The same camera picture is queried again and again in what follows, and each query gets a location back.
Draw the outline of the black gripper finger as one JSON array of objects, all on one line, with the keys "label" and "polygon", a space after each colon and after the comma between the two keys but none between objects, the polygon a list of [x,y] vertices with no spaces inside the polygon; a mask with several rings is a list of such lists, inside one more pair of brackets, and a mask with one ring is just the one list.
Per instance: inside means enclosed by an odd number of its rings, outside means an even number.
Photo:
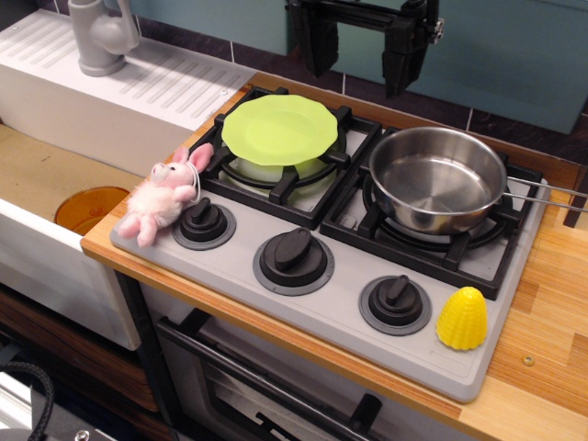
[{"label": "black gripper finger", "polygon": [[321,17],[302,18],[300,49],[307,69],[314,77],[329,71],[338,61],[339,37],[337,23]]},{"label": "black gripper finger", "polygon": [[390,25],[384,34],[383,75],[386,98],[392,98],[419,78],[428,40],[417,25]]}]

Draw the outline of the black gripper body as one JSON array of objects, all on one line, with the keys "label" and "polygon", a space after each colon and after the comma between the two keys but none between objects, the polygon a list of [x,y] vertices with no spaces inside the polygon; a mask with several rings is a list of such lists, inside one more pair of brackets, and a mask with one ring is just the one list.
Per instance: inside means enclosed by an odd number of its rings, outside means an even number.
[{"label": "black gripper body", "polygon": [[429,43],[437,44],[444,36],[445,20],[439,16],[438,1],[404,1],[399,9],[361,1],[288,1],[290,13],[296,8],[310,13],[311,18],[376,31],[384,31],[397,18],[407,18],[424,28]]}]

